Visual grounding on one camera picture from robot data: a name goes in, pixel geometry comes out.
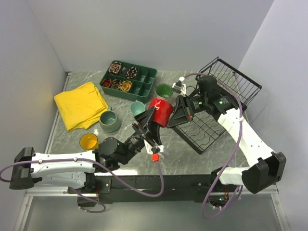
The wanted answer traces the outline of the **red enamel mug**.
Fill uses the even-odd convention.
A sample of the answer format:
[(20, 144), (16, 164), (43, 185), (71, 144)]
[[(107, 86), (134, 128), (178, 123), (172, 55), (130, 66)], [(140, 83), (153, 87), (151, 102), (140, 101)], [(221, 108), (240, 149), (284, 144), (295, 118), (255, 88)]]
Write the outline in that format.
[(169, 122), (169, 118), (173, 113), (173, 106), (168, 101), (154, 98), (152, 99), (149, 109), (154, 107), (153, 121), (165, 128)]

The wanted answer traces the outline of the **mint green teacup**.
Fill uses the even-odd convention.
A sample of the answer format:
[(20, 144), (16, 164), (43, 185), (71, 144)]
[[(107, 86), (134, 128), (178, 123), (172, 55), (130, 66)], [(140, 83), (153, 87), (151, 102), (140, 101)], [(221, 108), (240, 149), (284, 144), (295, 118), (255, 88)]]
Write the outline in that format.
[(130, 106), (131, 113), (136, 116), (146, 110), (144, 103), (140, 101), (134, 101)]

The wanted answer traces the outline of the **cream floral mug green inside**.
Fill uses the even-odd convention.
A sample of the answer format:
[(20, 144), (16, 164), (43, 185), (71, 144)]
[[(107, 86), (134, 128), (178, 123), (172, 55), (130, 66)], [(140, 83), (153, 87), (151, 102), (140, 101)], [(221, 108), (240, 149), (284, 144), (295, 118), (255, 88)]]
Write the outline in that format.
[(157, 98), (168, 99), (173, 94), (172, 86), (167, 83), (159, 84), (155, 88), (155, 94)]

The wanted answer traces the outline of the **teal glazed stoneware mug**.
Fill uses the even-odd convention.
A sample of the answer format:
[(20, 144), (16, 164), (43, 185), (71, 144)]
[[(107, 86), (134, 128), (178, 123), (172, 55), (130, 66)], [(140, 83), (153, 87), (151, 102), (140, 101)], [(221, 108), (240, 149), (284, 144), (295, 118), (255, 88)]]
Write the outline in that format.
[(116, 132), (121, 126), (120, 119), (110, 108), (102, 112), (99, 123), (101, 128), (106, 132)]

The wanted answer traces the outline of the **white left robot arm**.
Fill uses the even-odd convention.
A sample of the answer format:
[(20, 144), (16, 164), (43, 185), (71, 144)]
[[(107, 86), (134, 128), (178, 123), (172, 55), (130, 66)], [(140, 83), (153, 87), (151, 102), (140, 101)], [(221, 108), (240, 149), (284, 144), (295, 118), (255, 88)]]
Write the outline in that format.
[(114, 171), (126, 165), (143, 147), (157, 151), (160, 125), (154, 122), (156, 109), (136, 115), (134, 133), (121, 142), (114, 137), (104, 139), (95, 150), (75, 154), (41, 154), (25, 147), (14, 159), (9, 188), (24, 190), (38, 182), (67, 186), (91, 193), (96, 189), (96, 172)]

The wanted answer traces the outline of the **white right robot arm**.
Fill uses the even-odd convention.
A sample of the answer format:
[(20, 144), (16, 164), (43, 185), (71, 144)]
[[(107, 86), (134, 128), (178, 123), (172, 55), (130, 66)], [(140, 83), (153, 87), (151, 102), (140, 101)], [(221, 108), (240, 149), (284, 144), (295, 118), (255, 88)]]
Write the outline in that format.
[(211, 180), (212, 189), (221, 192), (228, 184), (244, 186), (251, 193), (279, 182), (286, 165), (286, 156), (275, 152), (247, 123), (243, 106), (235, 93), (211, 75), (196, 74), (198, 90), (195, 95), (186, 95), (185, 77), (172, 85), (178, 93), (174, 113), (167, 124), (174, 128), (192, 121), (196, 113), (205, 111), (211, 115), (236, 141), (235, 149), (241, 149), (248, 167), (230, 167), (225, 164)]

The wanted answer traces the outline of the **green divided organizer tray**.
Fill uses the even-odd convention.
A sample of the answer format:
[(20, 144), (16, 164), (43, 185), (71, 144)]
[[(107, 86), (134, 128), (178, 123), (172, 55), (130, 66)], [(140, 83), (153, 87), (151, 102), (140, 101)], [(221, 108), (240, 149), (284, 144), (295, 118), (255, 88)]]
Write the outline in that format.
[[(122, 67), (117, 75), (111, 75), (108, 73), (108, 69), (105, 72), (104, 76), (100, 80), (100, 86), (103, 92), (110, 96), (115, 96), (121, 99), (126, 99), (130, 101), (140, 101), (142, 103), (147, 103), (151, 96), (151, 91), (154, 89), (154, 84), (156, 81), (157, 70), (155, 68), (141, 66), (137, 64), (131, 64), (120, 60), (114, 60), (121, 62)], [(134, 79), (126, 78), (126, 73), (131, 66), (135, 66), (138, 68), (138, 74)], [(114, 90), (111, 87), (106, 88), (102, 86), (102, 80), (104, 78), (110, 78), (112, 81), (114, 79), (120, 79), (122, 82), (125, 80), (129, 80), (132, 82), (132, 86), (129, 92), (123, 92), (121, 90)]]

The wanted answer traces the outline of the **yellow gold rolled tie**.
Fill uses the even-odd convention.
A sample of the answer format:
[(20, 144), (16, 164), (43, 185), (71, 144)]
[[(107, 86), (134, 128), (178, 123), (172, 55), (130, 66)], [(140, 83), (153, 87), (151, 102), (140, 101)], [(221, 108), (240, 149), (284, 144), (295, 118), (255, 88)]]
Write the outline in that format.
[(125, 80), (125, 81), (123, 81), (123, 82), (121, 83), (120, 89), (121, 89), (121, 91), (123, 91), (123, 92), (129, 92), (131, 86), (132, 86), (132, 82), (129, 81), (129, 80)]

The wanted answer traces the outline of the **brown speckled rolled tie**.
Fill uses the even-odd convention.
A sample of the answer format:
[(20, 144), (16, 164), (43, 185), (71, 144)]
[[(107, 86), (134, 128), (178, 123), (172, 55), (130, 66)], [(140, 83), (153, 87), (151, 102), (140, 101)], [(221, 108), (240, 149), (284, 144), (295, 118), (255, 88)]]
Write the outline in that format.
[(111, 83), (111, 88), (114, 90), (121, 90), (122, 81), (120, 79), (114, 79)]

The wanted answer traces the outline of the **black white rolled tie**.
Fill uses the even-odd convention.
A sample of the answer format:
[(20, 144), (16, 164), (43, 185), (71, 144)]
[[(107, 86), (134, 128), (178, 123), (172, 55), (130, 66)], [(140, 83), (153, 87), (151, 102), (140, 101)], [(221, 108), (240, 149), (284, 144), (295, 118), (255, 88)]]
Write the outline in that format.
[(126, 78), (128, 79), (134, 79), (138, 74), (138, 68), (135, 66), (131, 66), (127, 73), (126, 73)]

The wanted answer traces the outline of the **orange black rolled tie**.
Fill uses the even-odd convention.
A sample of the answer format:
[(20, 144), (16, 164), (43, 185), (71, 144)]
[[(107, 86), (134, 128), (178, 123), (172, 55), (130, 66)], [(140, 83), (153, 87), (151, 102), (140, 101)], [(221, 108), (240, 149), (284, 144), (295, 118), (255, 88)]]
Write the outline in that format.
[(106, 88), (110, 88), (112, 85), (112, 80), (110, 78), (104, 78), (102, 80), (102, 86)]

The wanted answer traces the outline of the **yellow cup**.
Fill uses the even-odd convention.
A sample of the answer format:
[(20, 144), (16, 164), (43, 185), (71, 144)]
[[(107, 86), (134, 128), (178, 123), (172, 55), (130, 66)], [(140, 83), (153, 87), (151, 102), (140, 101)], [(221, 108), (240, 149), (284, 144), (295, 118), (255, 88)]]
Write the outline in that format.
[(94, 133), (87, 133), (80, 138), (79, 145), (86, 151), (95, 150), (99, 147), (99, 139)]

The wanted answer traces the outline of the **yellow folded cloth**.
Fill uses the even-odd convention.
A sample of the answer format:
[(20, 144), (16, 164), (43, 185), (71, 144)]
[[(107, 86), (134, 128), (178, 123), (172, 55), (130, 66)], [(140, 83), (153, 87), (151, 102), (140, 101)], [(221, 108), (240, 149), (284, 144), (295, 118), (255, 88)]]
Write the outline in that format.
[(107, 102), (93, 82), (63, 91), (55, 95), (54, 100), (67, 131), (88, 129), (108, 109)]

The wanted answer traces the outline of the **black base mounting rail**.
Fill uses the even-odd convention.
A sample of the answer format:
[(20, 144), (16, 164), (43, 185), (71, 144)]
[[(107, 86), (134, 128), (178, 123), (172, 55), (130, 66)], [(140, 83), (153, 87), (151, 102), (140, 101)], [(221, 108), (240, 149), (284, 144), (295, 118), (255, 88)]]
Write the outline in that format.
[[(161, 190), (159, 175), (127, 175), (119, 176), (124, 182), (145, 193), (156, 194)], [(207, 194), (214, 176), (211, 174), (199, 175), (164, 175), (164, 192), (161, 196), (151, 198), (141, 195), (128, 188), (111, 175), (91, 177), (91, 186), (78, 189), (80, 193), (94, 194), (92, 199), (98, 199), (104, 204), (126, 203), (126, 202), (159, 202), (159, 201), (194, 201), (201, 203)], [(236, 189), (235, 185), (222, 185), (217, 183), (212, 194), (218, 198)]]

